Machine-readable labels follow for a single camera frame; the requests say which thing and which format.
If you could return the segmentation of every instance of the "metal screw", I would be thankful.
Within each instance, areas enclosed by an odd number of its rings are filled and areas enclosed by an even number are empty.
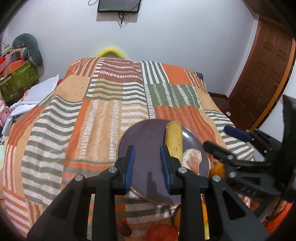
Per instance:
[[[178,171],[180,173],[185,173],[185,172],[187,172],[187,168],[185,168],[185,167],[179,167]]]
[[[83,176],[82,175],[77,175],[74,179],[75,179],[75,181],[80,182],[80,181],[82,181]]]
[[[230,178],[234,178],[234,177],[236,177],[236,175],[237,175],[236,172],[231,172],[231,173],[228,174],[228,176],[229,176]]]
[[[220,181],[221,181],[221,177],[218,176],[218,175],[214,175],[214,176],[212,177],[212,179],[213,179],[215,182],[220,182]]]
[[[117,172],[117,168],[116,168],[116,167],[110,167],[110,168],[108,169],[108,172],[110,172],[110,173],[115,173],[115,172]]]

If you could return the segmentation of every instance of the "blue handle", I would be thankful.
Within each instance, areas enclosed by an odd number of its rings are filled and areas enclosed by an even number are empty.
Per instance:
[[[249,133],[228,125],[224,127],[224,131],[227,135],[237,138],[243,142],[249,142],[252,139]]]

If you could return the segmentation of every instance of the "bed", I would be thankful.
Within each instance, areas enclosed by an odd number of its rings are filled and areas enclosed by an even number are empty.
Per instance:
[[[234,125],[211,99],[202,75],[152,61],[78,59],[64,81],[13,125],[5,141],[3,194],[9,219],[26,236],[75,175],[90,177],[113,166],[125,130],[155,118],[178,120],[201,143],[210,140],[239,159],[252,159],[252,148],[225,134],[224,126]],[[217,163],[208,157],[212,166]],[[131,191],[117,196],[117,221],[132,230],[119,240],[143,240],[149,226],[170,223],[173,208]]]

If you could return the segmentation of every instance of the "white cloth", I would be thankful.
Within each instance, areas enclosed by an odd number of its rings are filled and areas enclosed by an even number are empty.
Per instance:
[[[59,75],[33,86],[24,101],[17,102],[10,107],[11,113],[3,127],[2,135],[9,136],[13,117],[27,113],[48,96],[57,86]]]

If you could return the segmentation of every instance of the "green box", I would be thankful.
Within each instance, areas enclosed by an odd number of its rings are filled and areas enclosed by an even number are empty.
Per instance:
[[[38,79],[36,68],[30,61],[26,61],[22,66],[10,73],[5,79],[0,81],[0,95],[6,101],[22,98],[24,92],[29,89],[33,82]]]

